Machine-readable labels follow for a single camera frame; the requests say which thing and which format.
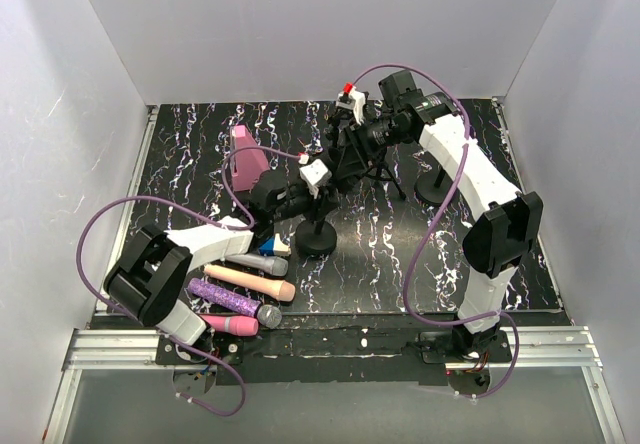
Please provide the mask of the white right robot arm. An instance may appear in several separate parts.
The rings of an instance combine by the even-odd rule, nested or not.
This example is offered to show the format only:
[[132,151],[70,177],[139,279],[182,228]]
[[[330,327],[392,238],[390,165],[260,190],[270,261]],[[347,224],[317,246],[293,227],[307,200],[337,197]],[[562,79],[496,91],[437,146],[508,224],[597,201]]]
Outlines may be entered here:
[[452,183],[441,203],[456,193],[466,201],[474,224],[463,239],[470,267],[462,303],[447,322],[454,353],[475,361],[496,341],[502,301],[522,258],[535,244],[543,203],[535,192],[523,193],[485,155],[472,136],[471,120],[447,89],[425,96],[413,79],[417,69],[393,64],[393,74],[379,83],[392,112],[395,145],[415,141],[436,159]]

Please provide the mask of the black round-base stand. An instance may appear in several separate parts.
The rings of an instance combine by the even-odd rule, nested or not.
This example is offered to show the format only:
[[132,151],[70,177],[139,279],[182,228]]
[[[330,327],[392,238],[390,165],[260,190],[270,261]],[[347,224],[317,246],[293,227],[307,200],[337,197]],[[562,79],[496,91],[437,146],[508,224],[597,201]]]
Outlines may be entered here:
[[[307,153],[300,153],[298,155],[299,169],[317,159],[321,160],[313,158]],[[332,186],[331,179],[324,186]],[[327,215],[315,214],[313,211],[303,215],[304,220],[296,228],[295,246],[300,254],[318,257],[329,255],[335,250],[337,233],[334,227],[326,223]]]
[[425,168],[414,183],[414,193],[420,202],[440,206],[451,188],[452,179],[431,154],[424,158]]

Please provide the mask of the beige microphone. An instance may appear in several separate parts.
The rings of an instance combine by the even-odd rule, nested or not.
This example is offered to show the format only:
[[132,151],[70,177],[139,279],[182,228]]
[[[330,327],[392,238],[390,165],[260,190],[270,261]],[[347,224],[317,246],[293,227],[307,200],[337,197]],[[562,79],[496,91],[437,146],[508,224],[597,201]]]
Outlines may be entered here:
[[213,264],[205,265],[204,273],[229,284],[266,294],[277,301],[291,302],[296,294],[295,286],[283,279],[267,279]]

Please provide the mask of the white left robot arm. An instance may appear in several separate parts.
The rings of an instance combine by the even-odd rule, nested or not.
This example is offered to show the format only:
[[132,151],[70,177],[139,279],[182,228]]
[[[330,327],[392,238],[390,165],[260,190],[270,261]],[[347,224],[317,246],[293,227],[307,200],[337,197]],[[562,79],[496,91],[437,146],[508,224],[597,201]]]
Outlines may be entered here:
[[211,356],[213,341],[205,321],[180,300],[187,275],[214,261],[250,254],[274,236],[277,222],[299,215],[311,226],[321,222],[338,206],[338,185],[329,171],[313,176],[307,165],[292,180],[278,171],[263,172],[244,197],[253,226],[236,216],[174,231],[147,225],[104,281],[121,312],[178,340],[178,351],[193,364]]

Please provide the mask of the pink plastic microphone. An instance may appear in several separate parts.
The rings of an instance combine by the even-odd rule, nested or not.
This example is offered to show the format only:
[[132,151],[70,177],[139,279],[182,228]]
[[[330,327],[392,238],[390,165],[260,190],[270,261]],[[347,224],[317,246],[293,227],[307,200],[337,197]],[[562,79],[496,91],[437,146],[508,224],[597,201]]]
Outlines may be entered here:
[[255,336],[259,330],[257,319],[247,316],[201,315],[201,318],[215,332],[231,334],[239,337]]

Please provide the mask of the silver microphone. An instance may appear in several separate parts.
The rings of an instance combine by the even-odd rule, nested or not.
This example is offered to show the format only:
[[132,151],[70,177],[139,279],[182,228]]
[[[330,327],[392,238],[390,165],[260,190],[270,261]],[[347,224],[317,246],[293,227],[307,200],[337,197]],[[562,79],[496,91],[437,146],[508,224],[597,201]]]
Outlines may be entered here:
[[226,261],[258,269],[275,277],[284,277],[288,272],[288,261],[278,256],[263,256],[259,254],[242,254],[227,256]]

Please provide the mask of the purple glitter microphone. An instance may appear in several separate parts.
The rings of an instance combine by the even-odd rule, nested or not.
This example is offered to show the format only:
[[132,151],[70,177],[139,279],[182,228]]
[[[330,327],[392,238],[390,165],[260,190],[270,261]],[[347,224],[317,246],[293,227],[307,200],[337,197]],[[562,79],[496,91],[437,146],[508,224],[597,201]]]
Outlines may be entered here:
[[278,327],[282,321],[282,313],[278,307],[264,304],[201,279],[191,279],[187,290],[208,302],[243,316],[255,318],[260,324],[270,329]]

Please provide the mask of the black tripod microphone stand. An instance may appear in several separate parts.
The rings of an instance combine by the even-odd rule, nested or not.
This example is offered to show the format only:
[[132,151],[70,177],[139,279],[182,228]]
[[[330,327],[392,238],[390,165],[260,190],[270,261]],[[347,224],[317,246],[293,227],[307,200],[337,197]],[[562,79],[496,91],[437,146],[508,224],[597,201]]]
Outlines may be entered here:
[[399,198],[401,200],[407,199],[406,193],[401,188],[399,181],[397,180],[392,170],[390,169],[389,164],[385,160],[381,160],[380,162],[372,165],[365,173],[365,176],[375,182],[392,183],[398,193]]

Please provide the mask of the black tripod shock-mount stand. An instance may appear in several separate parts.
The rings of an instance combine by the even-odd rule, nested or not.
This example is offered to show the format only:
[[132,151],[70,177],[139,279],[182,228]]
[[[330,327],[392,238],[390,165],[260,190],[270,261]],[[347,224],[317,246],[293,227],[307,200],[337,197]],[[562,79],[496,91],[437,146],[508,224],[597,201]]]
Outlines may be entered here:
[[341,132],[341,125],[350,120],[350,112],[343,108],[334,108],[326,117],[328,127],[324,131],[324,136],[328,140],[326,149],[314,150],[311,152],[313,158],[321,155],[331,156],[331,153],[338,148],[338,141]]

